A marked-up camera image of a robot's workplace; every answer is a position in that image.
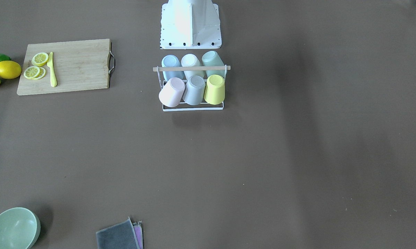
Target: mint green bowl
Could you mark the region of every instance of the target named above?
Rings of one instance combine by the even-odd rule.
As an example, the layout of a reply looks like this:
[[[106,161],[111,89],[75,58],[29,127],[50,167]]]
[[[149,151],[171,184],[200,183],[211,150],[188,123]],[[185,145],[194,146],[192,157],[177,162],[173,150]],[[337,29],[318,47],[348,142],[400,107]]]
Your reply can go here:
[[[0,249],[29,249],[39,233],[39,218],[26,208],[15,207],[0,214]]]

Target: wooden cutting board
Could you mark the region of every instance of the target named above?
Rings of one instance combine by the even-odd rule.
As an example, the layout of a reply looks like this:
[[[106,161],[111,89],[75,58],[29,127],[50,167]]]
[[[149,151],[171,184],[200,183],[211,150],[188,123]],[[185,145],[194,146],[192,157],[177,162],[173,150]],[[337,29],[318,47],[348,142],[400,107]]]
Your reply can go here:
[[[110,50],[110,39],[29,44],[17,94],[62,93],[108,88]],[[46,64],[43,66],[46,75],[42,79],[32,80],[23,76],[25,69],[32,66],[31,59],[39,52],[47,54],[53,52],[56,87],[50,85],[50,72]]]

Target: yellow knife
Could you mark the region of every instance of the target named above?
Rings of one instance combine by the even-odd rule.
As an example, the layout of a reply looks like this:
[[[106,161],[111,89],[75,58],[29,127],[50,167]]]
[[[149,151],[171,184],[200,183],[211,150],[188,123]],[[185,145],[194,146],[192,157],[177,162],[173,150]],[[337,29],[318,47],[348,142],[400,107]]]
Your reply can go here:
[[[49,67],[49,81],[52,87],[57,85],[56,75],[54,74],[54,66],[53,66],[53,52],[50,52],[48,55],[48,62],[46,65]]]

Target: knife handle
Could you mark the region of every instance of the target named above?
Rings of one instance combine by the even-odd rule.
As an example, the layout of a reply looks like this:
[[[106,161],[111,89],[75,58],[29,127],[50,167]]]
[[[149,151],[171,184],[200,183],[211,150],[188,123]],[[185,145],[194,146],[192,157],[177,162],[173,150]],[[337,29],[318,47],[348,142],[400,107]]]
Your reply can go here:
[[[52,87],[57,86],[57,79],[56,75],[54,74],[54,68],[49,68],[49,82],[51,83]]]

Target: mug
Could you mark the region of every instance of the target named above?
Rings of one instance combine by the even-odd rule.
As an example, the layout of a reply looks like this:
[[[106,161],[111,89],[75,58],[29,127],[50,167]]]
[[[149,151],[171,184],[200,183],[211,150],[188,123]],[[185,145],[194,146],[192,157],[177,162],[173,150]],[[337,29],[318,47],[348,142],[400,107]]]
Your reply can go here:
[[[162,67],[181,66],[179,59],[174,55],[167,55],[162,59]],[[183,79],[185,77],[183,71],[163,71],[163,77],[166,81],[173,77]]]
[[[208,104],[220,104],[225,100],[225,79],[213,74],[207,79],[204,99]]]
[[[187,54],[182,58],[182,66],[200,66],[200,61],[197,56],[193,54]],[[193,75],[198,75],[202,78],[205,76],[204,71],[184,71],[184,74],[186,79],[191,78]]]
[[[224,62],[216,51],[206,52],[202,56],[202,63],[204,66],[225,66]],[[213,74],[217,74],[225,78],[225,70],[207,70],[206,73],[207,77],[210,77]]]
[[[205,80],[193,75],[186,82],[186,88],[183,93],[183,100],[190,105],[198,105],[202,102],[205,92]]]
[[[176,107],[185,91],[185,83],[177,78],[171,78],[159,92],[159,100],[163,105],[168,107]]]

